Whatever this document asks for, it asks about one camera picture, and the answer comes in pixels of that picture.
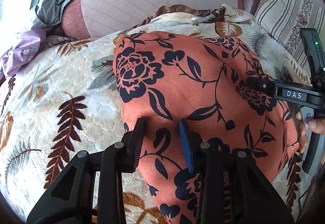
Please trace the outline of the person's right hand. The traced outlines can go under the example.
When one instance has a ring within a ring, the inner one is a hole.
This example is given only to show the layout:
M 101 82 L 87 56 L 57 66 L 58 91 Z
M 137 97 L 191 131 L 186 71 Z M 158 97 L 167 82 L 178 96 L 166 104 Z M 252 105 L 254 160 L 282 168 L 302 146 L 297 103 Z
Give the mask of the person's right hand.
M 299 152 L 303 153 L 307 147 L 308 139 L 306 132 L 309 129 L 315 134 L 324 135 L 325 133 L 325 120 L 324 118 L 318 118 L 314 120 L 309 120 L 308 122 L 303 122 L 301 112 L 296 113 L 296 118 L 299 120 L 297 125 L 297 134 L 299 136 Z

